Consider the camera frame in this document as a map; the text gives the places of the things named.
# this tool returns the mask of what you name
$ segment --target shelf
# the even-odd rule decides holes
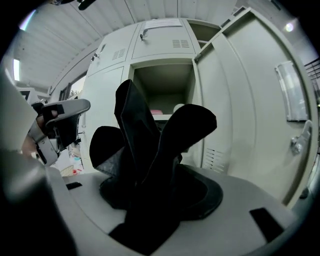
[[[160,121],[160,120],[169,120],[172,114],[154,114],[152,116],[155,121]]]

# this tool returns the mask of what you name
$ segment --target robotic hand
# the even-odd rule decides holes
[[[79,117],[91,105],[86,99],[74,99],[46,105],[36,102],[31,106],[38,117],[43,116],[44,126],[41,129],[35,120],[28,135],[35,142],[44,165],[50,166],[57,161],[60,152],[78,138]]]

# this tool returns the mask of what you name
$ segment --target locker handle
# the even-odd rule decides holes
[[[291,139],[290,148],[294,155],[298,155],[303,151],[304,147],[307,145],[307,142],[311,137],[311,132],[312,132],[312,122],[310,120],[307,120],[304,123],[304,127],[301,132],[301,135],[293,137]]]

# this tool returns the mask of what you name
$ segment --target window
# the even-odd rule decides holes
[[[77,80],[72,84],[69,95],[68,95],[69,98],[79,94],[82,91],[84,87],[85,79],[86,79],[86,75],[81,77],[79,80]]]
[[[65,101],[74,96],[74,98],[78,99],[78,94],[82,91],[82,88],[84,87],[85,79],[86,76],[83,76],[74,83],[69,83],[67,87],[60,92],[59,101]]]

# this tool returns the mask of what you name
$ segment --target locker vent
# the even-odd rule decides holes
[[[188,40],[172,40],[173,48],[189,48]]]
[[[223,161],[224,153],[215,149],[207,148],[205,150],[203,168],[223,173],[226,169]]]
[[[125,55],[125,51],[126,51],[126,49],[121,49],[121,50],[115,51],[112,56],[112,60],[123,57]]]

